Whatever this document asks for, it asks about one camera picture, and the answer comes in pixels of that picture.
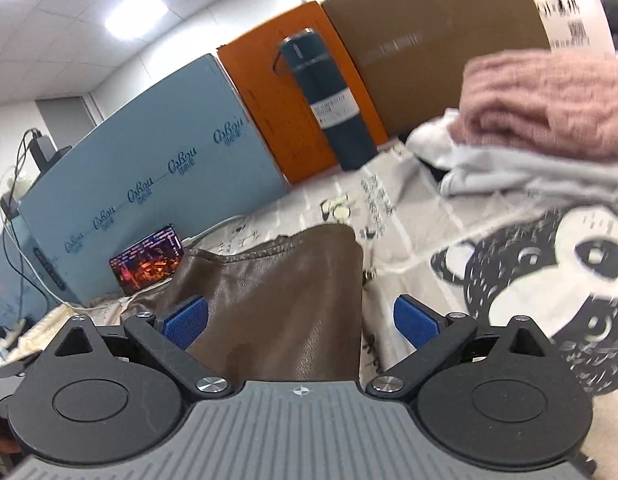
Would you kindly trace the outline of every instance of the smartphone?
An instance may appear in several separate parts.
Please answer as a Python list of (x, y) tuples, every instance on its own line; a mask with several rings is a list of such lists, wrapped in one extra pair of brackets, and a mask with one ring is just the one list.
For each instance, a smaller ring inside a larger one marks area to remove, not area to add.
[(130, 296), (172, 276), (183, 254), (173, 226), (167, 225), (114, 256), (110, 267), (122, 291)]

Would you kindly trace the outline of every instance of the pink towel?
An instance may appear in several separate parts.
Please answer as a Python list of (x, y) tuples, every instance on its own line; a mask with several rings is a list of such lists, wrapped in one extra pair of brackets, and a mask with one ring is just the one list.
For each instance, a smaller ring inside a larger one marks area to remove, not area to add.
[(572, 51), (506, 51), (464, 69), (459, 144), (583, 159), (618, 158), (618, 60)]

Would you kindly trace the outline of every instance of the thermos bottle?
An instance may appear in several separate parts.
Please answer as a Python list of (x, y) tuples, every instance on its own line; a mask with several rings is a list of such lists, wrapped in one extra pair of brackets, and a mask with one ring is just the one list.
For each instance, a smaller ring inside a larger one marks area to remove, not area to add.
[(280, 55), (294, 73), (329, 145), (345, 170), (357, 170), (377, 155), (374, 140), (323, 38), (311, 28), (286, 38)]

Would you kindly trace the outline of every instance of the folded towel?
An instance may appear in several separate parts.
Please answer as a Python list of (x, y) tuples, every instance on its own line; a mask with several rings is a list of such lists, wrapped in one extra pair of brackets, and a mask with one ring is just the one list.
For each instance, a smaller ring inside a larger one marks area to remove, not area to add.
[(406, 142), (418, 158), (449, 171), (439, 183), (442, 195), (522, 189), (576, 200), (618, 200), (618, 162), (600, 164), (502, 146), (456, 144), (449, 126), (457, 117), (457, 110), (447, 110), (444, 117), (413, 130)]
[(567, 50), (473, 59), (449, 131), (458, 144), (618, 158), (618, 60)]

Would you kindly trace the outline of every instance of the orange box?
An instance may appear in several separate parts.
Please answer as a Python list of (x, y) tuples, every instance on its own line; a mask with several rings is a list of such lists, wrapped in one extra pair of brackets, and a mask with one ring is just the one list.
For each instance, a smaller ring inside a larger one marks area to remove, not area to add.
[(273, 63), (279, 43), (313, 28), (323, 37), (376, 144), (387, 132), (338, 33), (316, 2), (289, 10), (218, 49), (249, 113), (289, 182), (299, 182), (338, 162), (284, 60)]

